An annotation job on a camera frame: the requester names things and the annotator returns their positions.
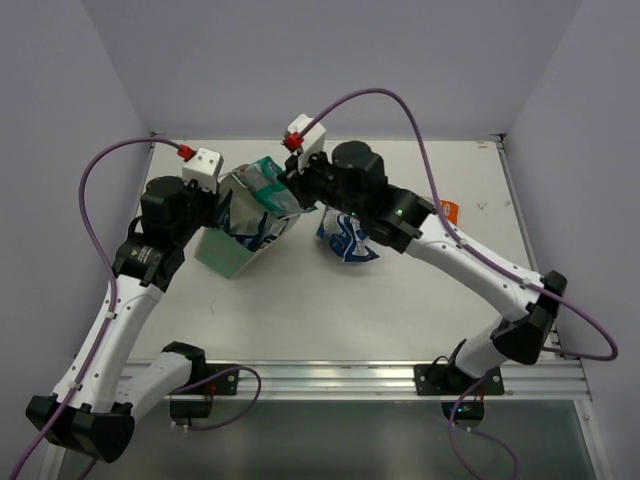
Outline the green paper gift bag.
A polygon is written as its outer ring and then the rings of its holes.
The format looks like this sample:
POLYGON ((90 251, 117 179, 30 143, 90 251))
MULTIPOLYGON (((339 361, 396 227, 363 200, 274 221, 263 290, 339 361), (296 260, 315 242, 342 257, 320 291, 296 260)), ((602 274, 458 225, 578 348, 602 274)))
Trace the green paper gift bag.
MULTIPOLYGON (((228 174, 223 177, 220 184, 220 204, 222 197, 230 189, 244 189, 250 192, 238 181, 235 175, 228 174)), ((252 252, 245 249, 218 227, 217 220, 220 204, 216 210, 216 226, 207 228, 202 234, 195 250, 195 258, 226 279, 237 277, 252 261, 269 248, 272 243, 285 235, 297 223, 300 217, 300 214, 278 217, 287 220, 287 225, 283 233, 276 240, 266 244, 262 249, 252 252)))

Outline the blue white snack packet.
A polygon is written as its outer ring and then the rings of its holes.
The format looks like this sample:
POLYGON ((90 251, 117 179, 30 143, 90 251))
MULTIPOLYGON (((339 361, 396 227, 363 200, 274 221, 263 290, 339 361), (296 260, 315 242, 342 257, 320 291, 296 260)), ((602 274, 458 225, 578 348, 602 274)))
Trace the blue white snack packet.
POLYGON ((316 236, 344 263, 367 263, 379 258, 360 221, 337 209, 324 209, 316 236))
POLYGON ((255 252, 276 240, 285 230, 287 220, 276 217, 244 189, 230 189, 219 206, 218 227, 255 252))

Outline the green snack packet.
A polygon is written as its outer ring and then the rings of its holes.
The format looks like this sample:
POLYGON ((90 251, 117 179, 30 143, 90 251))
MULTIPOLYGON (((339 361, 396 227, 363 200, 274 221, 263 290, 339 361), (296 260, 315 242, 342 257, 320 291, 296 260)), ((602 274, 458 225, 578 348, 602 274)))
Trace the green snack packet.
POLYGON ((313 212, 316 207, 304 208, 293 193, 279 180, 284 170, 270 156, 253 163, 244 164, 234 170, 239 181, 254 198, 277 217, 313 212))

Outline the orange snack packet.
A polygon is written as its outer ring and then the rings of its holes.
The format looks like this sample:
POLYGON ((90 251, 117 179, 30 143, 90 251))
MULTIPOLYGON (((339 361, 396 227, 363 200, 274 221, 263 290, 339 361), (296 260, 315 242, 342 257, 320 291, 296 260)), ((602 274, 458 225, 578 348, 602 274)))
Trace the orange snack packet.
POLYGON ((441 210, 446 219, 454 226, 458 225, 459 220, 459 205, 449 200, 440 200, 441 210))

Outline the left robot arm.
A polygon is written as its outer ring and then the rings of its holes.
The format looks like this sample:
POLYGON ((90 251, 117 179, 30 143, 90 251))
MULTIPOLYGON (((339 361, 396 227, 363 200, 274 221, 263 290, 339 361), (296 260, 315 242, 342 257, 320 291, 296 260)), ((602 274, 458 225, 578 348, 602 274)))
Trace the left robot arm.
POLYGON ((205 386, 204 350, 178 341, 142 373, 127 381, 121 375, 143 325, 184 263, 186 245, 201 227, 214 225, 218 201, 215 180, 163 176, 147 184, 142 214, 108 265, 107 293, 80 352, 53 391, 27 405, 27 418, 49 443, 112 463, 136 424, 166 395, 205 386))

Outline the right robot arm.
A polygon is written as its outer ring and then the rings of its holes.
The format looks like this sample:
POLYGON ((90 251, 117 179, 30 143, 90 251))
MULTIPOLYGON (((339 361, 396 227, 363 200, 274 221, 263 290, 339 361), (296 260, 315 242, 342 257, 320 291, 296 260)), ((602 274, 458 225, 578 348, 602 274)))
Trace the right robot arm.
POLYGON ((351 215, 373 242, 438 268, 498 312, 452 353, 445 369, 451 389, 470 391, 508 360, 537 362, 567 285, 563 275, 521 268, 442 222, 428 200, 389 183, 383 158, 364 142, 341 143, 331 154, 292 154, 279 179, 301 206, 322 202, 351 215))

